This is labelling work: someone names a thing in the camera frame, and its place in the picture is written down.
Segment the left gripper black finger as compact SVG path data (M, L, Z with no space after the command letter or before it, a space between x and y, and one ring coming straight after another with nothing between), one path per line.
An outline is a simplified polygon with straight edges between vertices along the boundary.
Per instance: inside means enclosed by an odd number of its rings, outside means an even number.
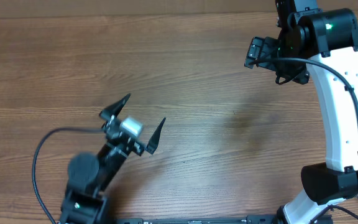
M147 151L149 154L154 154L154 152L158 148L158 144L159 144L159 141L160 141L160 135L161 135L162 128L163 128L165 120L166 120L166 118L164 118L160 122L160 124L158 125L157 129L154 131L153 135L149 139L147 147L145 148L145 151Z
M129 93L121 100L107 106L100 112L99 117L105 121L109 121L112 117L117 117L130 97L131 94Z

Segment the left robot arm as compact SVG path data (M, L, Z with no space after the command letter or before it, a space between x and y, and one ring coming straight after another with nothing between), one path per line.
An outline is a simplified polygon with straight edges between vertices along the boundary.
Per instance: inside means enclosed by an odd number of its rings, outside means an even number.
M119 113L130 94L104 108L99 117L106 143L97 154L82 152L68 165L68 182L61 206L59 223L108 223L109 201L103 192L133 152L141 156L153 154L158 148L163 119L147 144L139 140L143 124L128 116L120 120Z

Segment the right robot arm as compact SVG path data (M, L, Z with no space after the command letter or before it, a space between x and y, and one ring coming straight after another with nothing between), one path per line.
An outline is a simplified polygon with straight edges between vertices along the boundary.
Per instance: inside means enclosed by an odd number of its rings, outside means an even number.
M358 195L358 22L348 8L323 11L315 1L277 1L280 34L254 37L244 65L276 74L279 85L313 81L326 156L301 170L302 191L274 215L248 223L331 223L330 210Z

